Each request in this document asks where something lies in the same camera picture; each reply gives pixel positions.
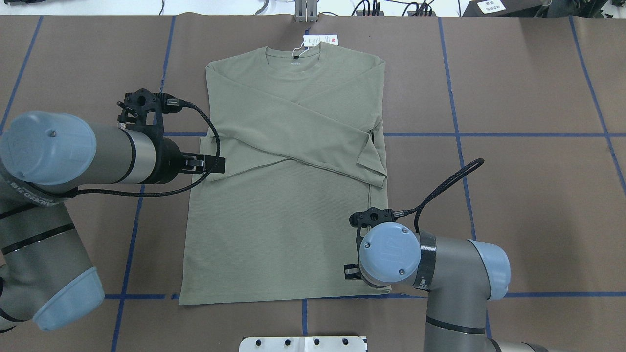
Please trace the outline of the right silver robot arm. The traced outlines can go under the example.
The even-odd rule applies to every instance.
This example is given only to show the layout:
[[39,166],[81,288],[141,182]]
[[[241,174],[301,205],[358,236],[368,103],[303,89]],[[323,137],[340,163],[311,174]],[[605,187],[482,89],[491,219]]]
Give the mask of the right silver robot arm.
[[357,235],[358,262],[346,279],[382,289],[408,284],[428,292],[425,352],[545,352],[534,343],[487,337],[487,302],[502,299],[511,281],[506,252],[492,243],[414,233],[397,222]]

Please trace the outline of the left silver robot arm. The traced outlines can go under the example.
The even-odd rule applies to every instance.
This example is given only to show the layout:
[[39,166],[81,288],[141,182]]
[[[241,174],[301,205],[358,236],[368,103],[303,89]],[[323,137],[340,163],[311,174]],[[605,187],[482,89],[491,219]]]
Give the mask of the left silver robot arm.
[[114,190],[94,184],[164,184],[179,174],[223,174],[226,159],[183,153],[160,124],[88,123],[67,113],[20,114],[1,136],[1,332],[33,321],[55,330],[100,306],[105,292],[65,202]]

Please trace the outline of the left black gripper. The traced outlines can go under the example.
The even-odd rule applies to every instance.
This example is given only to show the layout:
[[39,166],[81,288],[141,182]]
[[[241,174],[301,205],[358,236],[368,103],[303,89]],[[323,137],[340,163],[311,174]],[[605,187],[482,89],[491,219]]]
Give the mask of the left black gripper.
[[226,159],[207,154],[185,154],[170,138],[163,138],[156,148],[155,183],[169,183],[178,174],[225,174]]

